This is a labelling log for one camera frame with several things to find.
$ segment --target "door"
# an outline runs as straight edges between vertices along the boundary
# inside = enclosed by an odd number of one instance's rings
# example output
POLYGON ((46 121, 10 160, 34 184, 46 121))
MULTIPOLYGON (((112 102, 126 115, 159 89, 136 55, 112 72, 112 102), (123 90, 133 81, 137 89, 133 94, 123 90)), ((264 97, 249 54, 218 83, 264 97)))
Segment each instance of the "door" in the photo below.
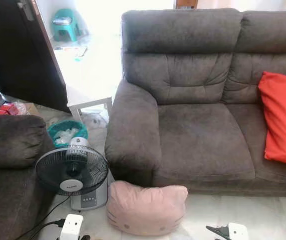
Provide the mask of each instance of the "door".
POLYGON ((0 91, 68 111, 65 83, 35 0, 0 0, 0 91))

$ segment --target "black cable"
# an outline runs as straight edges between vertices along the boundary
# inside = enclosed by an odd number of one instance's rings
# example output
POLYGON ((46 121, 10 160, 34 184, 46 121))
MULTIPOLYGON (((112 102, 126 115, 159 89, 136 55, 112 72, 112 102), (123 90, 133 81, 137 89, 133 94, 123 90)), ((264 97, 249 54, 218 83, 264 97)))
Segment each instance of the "black cable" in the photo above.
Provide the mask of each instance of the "black cable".
POLYGON ((52 224, 55 224, 56 221, 50 221, 44 225, 42 225, 39 229, 37 229, 36 232, 34 232, 34 234, 31 236, 31 238, 29 240, 32 240, 44 227, 48 226, 48 225, 52 225, 52 224))
POLYGON ((16 238, 15 240, 20 239, 22 236, 25 236, 27 233, 30 233, 32 230, 34 230, 35 228, 37 228, 48 216, 49 214, 52 213, 52 211, 57 208, 59 205, 63 204, 64 202, 66 202, 69 198, 71 197, 71 195, 68 196, 68 198, 66 198, 64 201, 62 201, 61 203, 57 204, 46 216, 44 216, 37 224, 34 225, 34 227, 28 231, 26 231, 25 233, 23 233, 22 235, 20 235, 18 238, 16 238))

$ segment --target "red pillow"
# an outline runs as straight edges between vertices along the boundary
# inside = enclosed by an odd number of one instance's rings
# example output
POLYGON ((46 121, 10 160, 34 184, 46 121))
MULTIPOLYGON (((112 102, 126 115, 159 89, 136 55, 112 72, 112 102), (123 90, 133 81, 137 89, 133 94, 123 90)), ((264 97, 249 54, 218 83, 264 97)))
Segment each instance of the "red pillow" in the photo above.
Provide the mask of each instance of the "red pillow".
POLYGON ((263 72, 258 88, 267 122, 264 157, 286 163, 286 76, 263 72))

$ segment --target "gray sofa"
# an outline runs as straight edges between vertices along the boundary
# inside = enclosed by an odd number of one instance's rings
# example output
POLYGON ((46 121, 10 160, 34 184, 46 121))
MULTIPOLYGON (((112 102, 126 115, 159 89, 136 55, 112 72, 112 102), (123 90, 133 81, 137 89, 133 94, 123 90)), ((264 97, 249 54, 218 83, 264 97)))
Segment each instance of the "gray sofa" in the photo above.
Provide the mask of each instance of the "gray sofa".
POLYGON ((262 72, 286 75, 286 12, 129 11, 105 155, 115 179, 206 194, 286 196, 263 157, 262 72))
POLYGON ((34 163, 53 148, 40 117, 0 116, 0 240, 16 239, 48 207, 53 194, 38 186, 34 163))

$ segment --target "pink pillow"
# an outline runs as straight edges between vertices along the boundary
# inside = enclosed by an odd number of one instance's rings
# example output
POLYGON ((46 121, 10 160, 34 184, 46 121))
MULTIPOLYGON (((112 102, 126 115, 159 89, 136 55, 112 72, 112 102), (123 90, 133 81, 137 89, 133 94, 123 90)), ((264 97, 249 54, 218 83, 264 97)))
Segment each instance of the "pink pillow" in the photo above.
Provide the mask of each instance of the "pink pillow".
POLYGON ((125 181, 110 186, 108 222, 118 230, 145 236, 168 234, 178 228, 185 214, 187 188, 143 188, 125 181))

